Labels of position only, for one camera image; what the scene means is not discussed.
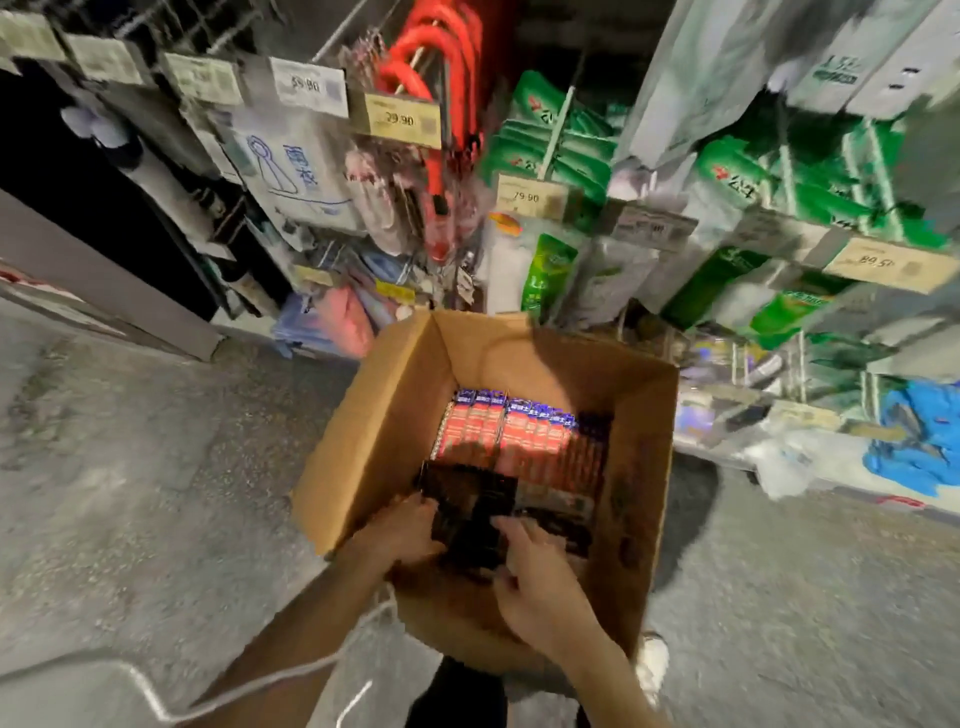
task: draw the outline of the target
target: leg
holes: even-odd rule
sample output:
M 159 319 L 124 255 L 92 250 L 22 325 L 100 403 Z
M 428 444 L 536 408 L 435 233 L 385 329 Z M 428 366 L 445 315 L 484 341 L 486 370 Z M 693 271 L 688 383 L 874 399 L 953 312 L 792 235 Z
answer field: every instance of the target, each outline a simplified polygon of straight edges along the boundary
M 506 728 L 507 695 L 496 675 L 444 657 L 426 692 L 414 702 L 406 728 Z

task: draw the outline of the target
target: sneaker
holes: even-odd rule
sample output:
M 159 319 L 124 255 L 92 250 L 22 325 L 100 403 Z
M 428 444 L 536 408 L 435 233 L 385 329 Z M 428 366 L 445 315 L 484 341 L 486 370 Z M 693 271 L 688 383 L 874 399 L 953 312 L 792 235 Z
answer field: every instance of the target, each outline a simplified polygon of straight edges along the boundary
M 654 708 L 660 704 L 660 687 L 670 664 L 670 650 L 663 637 L 656 634 L 643 636 L 639 660 L 636 663 L 636 679 Z

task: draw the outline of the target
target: price tag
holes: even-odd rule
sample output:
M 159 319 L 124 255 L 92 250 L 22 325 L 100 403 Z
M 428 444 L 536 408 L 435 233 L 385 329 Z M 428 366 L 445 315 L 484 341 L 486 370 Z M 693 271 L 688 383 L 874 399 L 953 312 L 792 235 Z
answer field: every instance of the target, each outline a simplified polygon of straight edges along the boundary
M 364 94 L 370 133 L 431 149 L 444 146 L 440 105 L 379 93 Z
M 875 423 L 852 422 L 847 423 L 844 434 L 853 435 L 853 437 L 866 437 L 870 440 L 882 440 L 886 443 L 899 443 L 906 440 L 906 430 L 899 425 L 884 427 Z
M 318 283 L 319 285 L 328 285 L 335 286 L 336 281 L 334 281 L 333 276 L 330 275 L 329 271 L 322 271 L 319 268 L 311 268 L 308 265 L 296 265 L 294 270 L 297 271 L 297 275 L 300 276 L 303 280 L 309 280 L 311 283 Z
M 765 207 L 751 207 L 743 213 L 736 229 L 724 242 L 737 248 L 803 262 L 824 236 L 834 230 L 840 231 Z
M 413 288 L 407 288 L 404 285 L 395 285 L 394 283 L 388 283 L 386 280 L 378 280 L 376 282 L 376 290 L 387 298 L 394 299 L 400 303 L 413 305 L 417 302 L 417 291 Z
M 38 61 L 66 61 L 54 29 L 39 12 L 0 12 L 0 39 L 12 57 Z
M 738 401 L 741 404 L 756 404 L 763 399 L 763 393 L 757 389 L 738 387 L 735 384 L 724 384 L 723 382 L 704 384 L 700 386 L 700 390 L 718 400 Z
M 640 202 L 623 206 L 610 237 L 661 251 L 679 251 L 697 227 L 697 221 Z
M 457 268 L 457 293 L 468 305 L 473 305 L 473 288 L 473 276 L 463 268 Z
M 770 409 L 770 417 L 789 425 L 817 427 L 830 432 L 835 432 L 843 425 L 843 418 L 833 410 L 788 400 L 775 401 Z
M 569 188 L 556 182 L 530 180 L 500 173 L 495 209 L 544 220 L 563 220 Z
M 349 118 L 347 77 L 342 69 L 275 58 L 270 66 L 281 104 Z
M 64 35 L 80 70 L 93 81 L 116 81 L 145 85 L 140 68 L 145 67 L 139 50 L 132 43 L 111 37 Z
M 929 293 L 956 275 L 960 260 L 917 248 L 855 237 L 824 267 L 846 279 Z
M 203 253 L 204 255 L 219 257 L 222 260 L 236 260 L 230 248 L 222 243 L 214 243 L 209 240 L 191 240 L 190 245 L 192 245 L 198 253 Z
M 243 104 L 236 69 L 230 61 L 164 54 L 180 93 L 210 104 Z

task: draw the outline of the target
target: pink package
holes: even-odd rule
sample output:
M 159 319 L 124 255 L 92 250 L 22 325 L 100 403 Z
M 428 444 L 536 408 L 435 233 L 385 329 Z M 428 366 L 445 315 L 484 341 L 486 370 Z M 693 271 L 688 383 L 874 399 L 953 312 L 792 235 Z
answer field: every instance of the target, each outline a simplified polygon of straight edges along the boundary
M 314 302 L 320 329 L 341 352 L 362 359 L 373 346 L 373 327 L 348 285 L 330 288 Z

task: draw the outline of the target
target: gray floor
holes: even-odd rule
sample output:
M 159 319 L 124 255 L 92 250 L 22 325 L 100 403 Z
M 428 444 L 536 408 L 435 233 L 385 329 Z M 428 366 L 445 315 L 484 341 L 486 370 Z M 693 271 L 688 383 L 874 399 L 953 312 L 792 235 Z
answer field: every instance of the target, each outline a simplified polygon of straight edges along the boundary
M 322 567 L 285 493 L 353 374 L 227 342 L 213 365 L 0 318 L 0 670 L 87 647 L 195 697 Z M 769 501 L 679 459 L 649 627 L 680 726 L 947 726 L 960 530 L 832 494 Z M 439 656 L 370 634 L 311 725 L 398 726 Z M 572 725 L 538 695 L 514 726 Z M 0 726 L 151 726 L 110 668 L 0 691 Z

